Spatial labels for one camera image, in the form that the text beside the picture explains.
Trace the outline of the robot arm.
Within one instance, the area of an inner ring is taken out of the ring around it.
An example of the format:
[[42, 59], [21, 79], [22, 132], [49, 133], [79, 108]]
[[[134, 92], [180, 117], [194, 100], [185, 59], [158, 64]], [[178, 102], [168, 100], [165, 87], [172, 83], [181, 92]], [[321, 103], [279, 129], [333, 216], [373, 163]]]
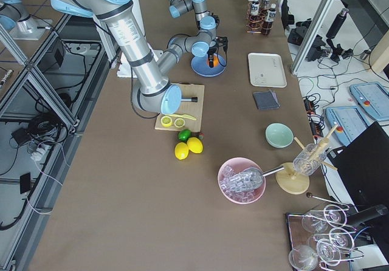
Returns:
[[178, 85], [172, 84], [167, 72], [190, 52], [207, 57], [216, 48], [218, 22], [207, 8], [207, 0], [170, 0], [170, 13], [178, 18], [194, 11], [198, 32], [195, 36], [177, 37], [159, 59], [150, 46], [133, 14], [133, 0], [50, 0], [51, 6], [62, 13], [97, 18], [104, 22], [137, 76], [132, 101], [144, 111], [161, 114], [175, 113], [182, 100]]
[[219, 17], [212, 13], [207, 7], [207, 0], [169, 0], [169, 11], [173, 18], [178, 18], [190, 11], [194, 11], [197, 28], [203, 18], [210, 16], [215, 21], [215, 26], [219, 26]]

